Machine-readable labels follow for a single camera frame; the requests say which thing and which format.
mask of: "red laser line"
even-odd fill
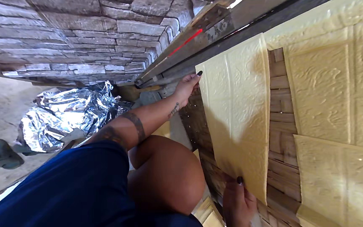
[[[192,39],[194,39],[196,36],[198,36],[201,32],[203,32],[203,29],[198,30],[193,36],[191,36],[182,45],[180,45],[178,48],[176,48],[172,53],[170,53],[168,57],[170,57],[170,56],[172,56],[172,54],[176,53],[176,51],[178,51],[180,48],[182,48],[184,45],[186,45],[188,42],[190,42]]]

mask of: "forearm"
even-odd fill
[[[128,151],[179,111],[179,103],[180,100],[172,95],[125,112],[93,135],[90,143],[108,139],[119,142]]]

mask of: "leg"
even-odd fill
[[[190,214],[205,189],[200,161],[187,147],[149,136],[130,151],[136,170],[129,175],[129,194],[138,209]]]

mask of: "navy blue shorts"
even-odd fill
[[[136,211],[128,169],[116,142],[61,152],[0,202],[0,227],[202,226],[192,215]]]

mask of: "hand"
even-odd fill
[[[176,86],[176,90],[173,93],[175,97],[177,97],[180,108],[187,105],[188,98],[191,93],[200,87],[199,80],[201,79],[202,71],[199,71],[198,74],[190,74],[185,76],[182,80],[180,80],[179,84]]]
[[[227,227],[248,227],[257,213],[256,197],[243,186],[243,178],[231,178],[224,173],[226,188],[223,209]]]

